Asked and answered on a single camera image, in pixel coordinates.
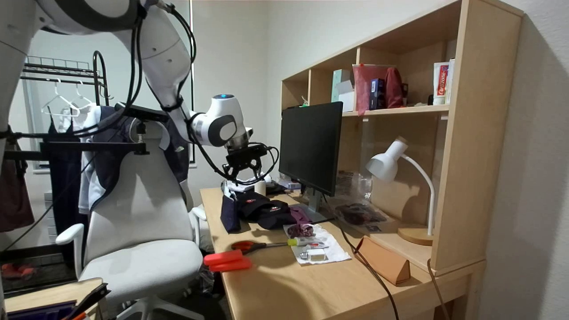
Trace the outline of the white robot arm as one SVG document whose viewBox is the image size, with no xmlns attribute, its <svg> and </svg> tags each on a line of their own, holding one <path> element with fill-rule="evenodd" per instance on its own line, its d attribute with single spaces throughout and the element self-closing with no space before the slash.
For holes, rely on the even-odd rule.
<svg viewBox="0 0 569 320">
<path fill-rule="evenodd" d="M 190 26 L 164 0 L 0 0 L 0 131 L 11 138 L 11 104 L 32 38 L 48 29 L 55 35 L 114 35 L 130 52 L 132 81 L 125 109 L 135 109 L 141 83 L 146 83 L 185 145 L 196 145 L 210 168 L 226 180 L 251 170 L 254 182 L 267 177 L 262 159 L 269 148 L 249 141 L 251 131 L 233 95 L 215 95 L 206 113 L 187 111 L 182 88 L 192 74 L 196 49 L 187 51 L 171 24 L 174 17 L 190 43 Z"/>
</svg>

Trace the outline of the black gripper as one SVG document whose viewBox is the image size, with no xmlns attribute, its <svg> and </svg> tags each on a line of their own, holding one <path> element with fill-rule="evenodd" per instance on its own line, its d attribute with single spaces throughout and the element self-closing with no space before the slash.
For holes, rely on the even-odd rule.
<svg viewBox="0 0 569 320">
<path fill-rule="evenodd" d="M 224 173 L 230 179 L 237 179 L 244 170 L 251 170 L 254 175 L 262 173 L 262 159 L 267 155 L 265 145 L 251 145 L 244 150 L 233 150 L 226 157 Z"/>
</svg>

